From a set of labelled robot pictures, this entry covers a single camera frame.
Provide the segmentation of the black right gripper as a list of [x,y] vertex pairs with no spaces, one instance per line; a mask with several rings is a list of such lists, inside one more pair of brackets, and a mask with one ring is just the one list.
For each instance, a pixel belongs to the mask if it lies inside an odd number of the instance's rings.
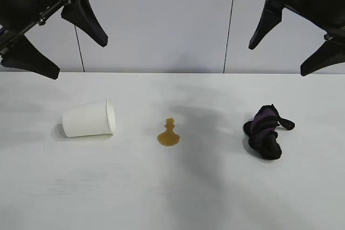
[[254,50],[282,21],[284,8],[327,32],[325,40],[328,41],[300,66],[302,76],[344,63],[344,0],[266,0],[258,26],[250,39],[249,49]]

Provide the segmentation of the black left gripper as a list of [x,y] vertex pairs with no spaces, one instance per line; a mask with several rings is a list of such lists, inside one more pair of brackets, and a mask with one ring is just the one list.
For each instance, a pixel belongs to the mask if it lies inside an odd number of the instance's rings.
[[35,25],[44,25],[59,9],[97,44],[105,47],[108,35],[98,22],[89,0],[1,0],[1,65],[58,78],[60,68],[41,54],[25,34]]

